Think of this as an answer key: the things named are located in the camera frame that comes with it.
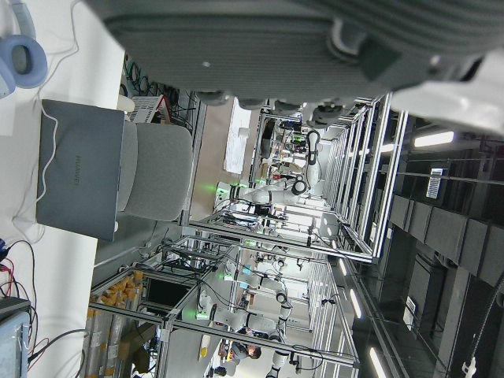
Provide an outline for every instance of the ear cushion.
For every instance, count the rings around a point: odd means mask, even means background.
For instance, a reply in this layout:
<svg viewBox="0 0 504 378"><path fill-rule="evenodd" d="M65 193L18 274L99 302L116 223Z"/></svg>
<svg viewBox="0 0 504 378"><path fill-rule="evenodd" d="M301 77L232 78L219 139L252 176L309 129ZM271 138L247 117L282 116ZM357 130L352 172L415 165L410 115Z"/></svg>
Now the ear cushion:
<svg viewBox="0 0 504 378"><path fill-rule="evenodd" d="M27 71L18 72L13 62L13 51L22 46L27 52ZM21 88L38 87L47 75L47 59L43 48L26 35L10 35L0 41L0 59L2 59Z"/></svg>
<svg viewBox="0 0 504 378"><path fill-rule="evenodd" d="M0 58L0 98L4 98L16 89L16 81L7 64Z"/></svg>

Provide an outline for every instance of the blue headphones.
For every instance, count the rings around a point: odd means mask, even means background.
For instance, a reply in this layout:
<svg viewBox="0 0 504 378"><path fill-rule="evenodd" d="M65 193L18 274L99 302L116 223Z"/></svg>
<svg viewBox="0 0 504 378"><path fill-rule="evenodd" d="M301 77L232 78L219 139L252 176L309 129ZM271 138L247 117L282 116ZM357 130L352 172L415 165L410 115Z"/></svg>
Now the blue headphones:
<svg viewBox="0 0 504 378"><path fill-rule="evenodd" d="M46 54L35 41L35 27L26 4L19 0L11 0L10 4L22 34L0 39L0 98L13 93L16 87L38 87L47 76Z"/></svg>

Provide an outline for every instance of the gray chair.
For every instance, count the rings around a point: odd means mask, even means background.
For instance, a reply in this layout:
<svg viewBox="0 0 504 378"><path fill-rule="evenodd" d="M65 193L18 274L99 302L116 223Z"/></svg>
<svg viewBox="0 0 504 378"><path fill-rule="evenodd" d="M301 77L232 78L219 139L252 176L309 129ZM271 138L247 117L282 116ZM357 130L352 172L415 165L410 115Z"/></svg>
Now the gray chair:
<svg viewBox="0 0 504 378"><path fill-rule="evenodd" d="M504 43L502 0L87 3L150 78L217 104L225 94L256 104L353 101L466 80Z"/></svg>
<svg viewBox="0 0 504 378"><path fill-rule="evenodd" d="M180 215L188 195L192 138L173 124L124 122L117 211L156 221Z"/></svg>

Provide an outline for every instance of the laptop lid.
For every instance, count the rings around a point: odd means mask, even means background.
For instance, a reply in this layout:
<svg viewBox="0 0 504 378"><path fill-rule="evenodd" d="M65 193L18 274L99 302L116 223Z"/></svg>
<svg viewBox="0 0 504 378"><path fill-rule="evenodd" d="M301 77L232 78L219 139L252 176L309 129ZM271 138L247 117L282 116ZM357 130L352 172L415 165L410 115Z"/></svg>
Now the laptop lid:
<svg viewBox="0 0 504 378"><path fill-rule="evenodd" d="M43 100L58 120L56 154L46 170L46 193L37 221L55 228L113 240L124 113L70 102ZM53 153L55 122L42 114L38 194Z"/></svg>

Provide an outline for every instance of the huawei logo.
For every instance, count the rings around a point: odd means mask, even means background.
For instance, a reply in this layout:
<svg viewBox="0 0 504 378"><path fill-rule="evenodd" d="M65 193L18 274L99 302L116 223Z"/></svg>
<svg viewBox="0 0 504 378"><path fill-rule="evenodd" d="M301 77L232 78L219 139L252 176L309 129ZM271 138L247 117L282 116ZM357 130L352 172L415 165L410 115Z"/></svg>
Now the huawei logo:
<svg viewBox="0 0 504 378"><path fill-rule="evenodd" d="M76 171L73 175L73 184L74 185L79 185L79 183L80 183L80 161L81 161L80 155L76 155Z"/></svg>

